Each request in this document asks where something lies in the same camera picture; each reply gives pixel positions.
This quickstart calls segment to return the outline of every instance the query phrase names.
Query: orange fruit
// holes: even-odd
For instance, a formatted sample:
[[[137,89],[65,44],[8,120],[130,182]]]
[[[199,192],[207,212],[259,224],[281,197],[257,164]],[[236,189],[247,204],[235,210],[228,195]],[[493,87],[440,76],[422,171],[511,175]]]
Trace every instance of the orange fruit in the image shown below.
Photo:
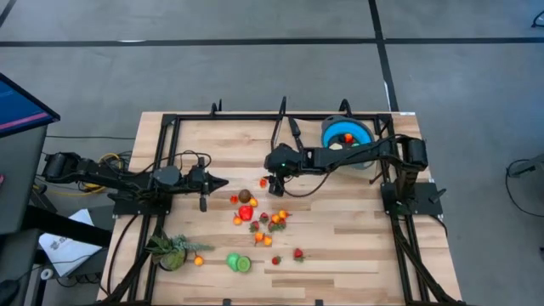
[[[241,224],[241,218],[235,215],[235,218],[232,219],[232,223],[235,225]]]
[[[251,199],[249,200],[249,205],[251,205],[252,207],[257,207],[257,206],[258,206],[258,201],[257,201],[257,199],[251,198]]]
[[[257,232],[255,233],[255,244],[261,242],[264,239],[264,233]]]
[[[270,217],[270,219],[272,220],[272,222],[274,223],[279,223],[280,222],[280,216],[278,215],[272,215],[272,217]]]
[[[195,264],[197,266],[202,266],[204,264],[204,258],[202,258],[201,256],[195,257]]]
[[[271,246],[272,245],[272,237],[270,237],[270,236],[264,237],[264,245],[267,246],[267,247]]]
[[[278,212],[278,215],[280,215],[280,218],[287,218],[289,217],[289,213],[285,210],[280,210],[280,212]]]

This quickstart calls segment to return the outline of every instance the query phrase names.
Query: yellow cable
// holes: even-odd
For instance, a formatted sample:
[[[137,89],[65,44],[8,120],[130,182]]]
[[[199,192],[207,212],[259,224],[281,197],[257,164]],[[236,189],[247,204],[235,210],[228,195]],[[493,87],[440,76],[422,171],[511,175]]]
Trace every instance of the yellow cable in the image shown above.
[[[119,157],[119,155],[115,154],[115,153],[106,153],[104,155],[102,155],[102,157],[99,158],[99,162],[101,162],[105,157],[107,156],[114,156],[119,162],[119,169],[122,168],[122,161],[121,161],[121,158]],[[32,186],[34,189],[39,189],[39,187],[37,185],[33,185]],[[85,184],[85,187],[89,187],[89,188],[95,188],[95,187],[99,187],[99,185],[97,184]],[[102,186],[96,190],[93,190],[93,191],[89,191],[89,192],[84,192],[84,193],[81,193],[81,194],[77,194],[77,193],[71,193],[71,192],[61,192],[61,191],[56,191],[56,190],[50,190],[51,193],[54,193],[56,195],[59,195],[59,196],[89,196],[89,195],[95,195],[95,194],[98,194],[102,191],[105,190],[105,187]]]

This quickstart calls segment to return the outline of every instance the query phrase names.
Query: computer monitor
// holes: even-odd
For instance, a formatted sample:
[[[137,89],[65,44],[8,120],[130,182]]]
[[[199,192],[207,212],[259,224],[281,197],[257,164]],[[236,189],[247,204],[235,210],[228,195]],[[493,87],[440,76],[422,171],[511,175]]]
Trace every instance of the computer monitor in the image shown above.
[[[58,120],[59,114],[0,73],[0,137]]]

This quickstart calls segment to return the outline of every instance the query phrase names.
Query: red pepper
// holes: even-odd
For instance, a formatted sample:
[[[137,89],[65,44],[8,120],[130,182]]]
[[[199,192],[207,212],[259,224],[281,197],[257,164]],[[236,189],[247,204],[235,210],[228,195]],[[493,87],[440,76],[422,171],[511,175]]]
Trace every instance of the red pepper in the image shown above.
[[[244,205],[238,208],[238,215],[243,221],[251,221],[253,217],[253,207]]]

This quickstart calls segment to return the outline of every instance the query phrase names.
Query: butcher block tabletop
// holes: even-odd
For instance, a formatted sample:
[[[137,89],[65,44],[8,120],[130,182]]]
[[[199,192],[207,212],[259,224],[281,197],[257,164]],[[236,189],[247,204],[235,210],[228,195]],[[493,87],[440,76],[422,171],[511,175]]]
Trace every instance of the butcher block tabletop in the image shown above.
[[[142,114],[131,171],[142,170],[153,162],[163,114]],[[392,113],[392,116],[396,133],[422,137],[414,114]],[[297,122],[304,145],[320,146],[320,122]],[[369,184],[369,179],[379,173],[376,163],[366,170],[340,167],[311,196],[276,197],[259,185],[259,180],[268,175],[263,164],[270,152],[274,124],[246,120],[181,122],[176,151],[209,154],[212,163],[207,170],[213,176],[228,179],[229,184],[209,196],[207,212],[199,210],[198,195],[173,198],[164,231],[169,236],[185,235],[191,242],[210,244],[215,250],[199,252],[204,258],[202,266],[194,265],[189,255],[187,263],[174,272],[158,269],[152,304],[221,304],[225,298],[231,299],[233,305],[315,304],[316,299],[322,299],[325,305],[405,304],[391,224],[383,211],[381,179]],[[296,147],[286,122],[281,125],[277,143],[280,142]],[[168,143],[164,157],[168,154]],[[182,173],[187,173],[195,162],[194,156],[183,156]],[[180,166],[178,157],[175,164]],[[311,175],[294,178],[286,183],[286,189],[303,194],[321,179]],[[421,181],[429,179],[428,170],[418,177]],[[242,189],[250,190],[258,200],[254,220],[263,212],[272,214],[280,209],[292,214],[286,221],[286,229],[272,234],[272,246],[262,243],[254,246],[248,222],[233,224],[240,203],[233,205],[230,197]],[[106,286],[114,246],[131,217],[121,216],[116,221],[102,286]],[[151,219],[150,234],[155,221]],[[444,228],[428,216],[414,216],[414,221],[422,261],[448,294],[461,299]],[[141,223],[142,217],[136,218],[121,242],[113,266],[112,288],[133,264]],[[303,250],[306,257],[303,263],[293,260],[295,248]],[[225,259],[231,252],[252,260],[248,273],[235,273],[227,266]],[[282,257],[279,265],[272,264],[275,256]],[[137,299],[144,298],[149,264],[148,259],[141,270]],[[416,275],[411,264],[408,265],[413,297],[419,299]],[[100,292],[98,299],[104,297]]]

